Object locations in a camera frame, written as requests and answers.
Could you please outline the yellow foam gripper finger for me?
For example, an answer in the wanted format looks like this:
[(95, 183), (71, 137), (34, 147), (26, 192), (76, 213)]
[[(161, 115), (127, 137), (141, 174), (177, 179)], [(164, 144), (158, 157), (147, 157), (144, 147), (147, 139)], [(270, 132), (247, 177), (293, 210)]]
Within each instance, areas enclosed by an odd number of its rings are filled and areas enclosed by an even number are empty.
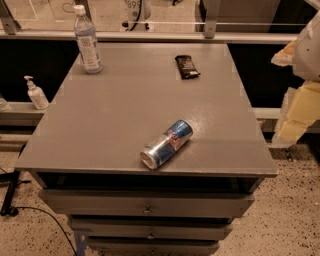
[(276, 123), (273, 145), (294, 145), (320, 118), (320, 83), (305, 81), (298, 89), (289, 87)]

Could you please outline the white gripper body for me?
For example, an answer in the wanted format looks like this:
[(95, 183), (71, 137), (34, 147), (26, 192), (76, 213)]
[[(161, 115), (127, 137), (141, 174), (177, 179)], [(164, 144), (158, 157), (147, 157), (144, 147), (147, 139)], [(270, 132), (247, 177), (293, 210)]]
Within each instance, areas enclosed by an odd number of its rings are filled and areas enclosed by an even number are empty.
[(293, 53), (293, 73), (304, 80), (320, 81), (320, 11), (297, 38)]

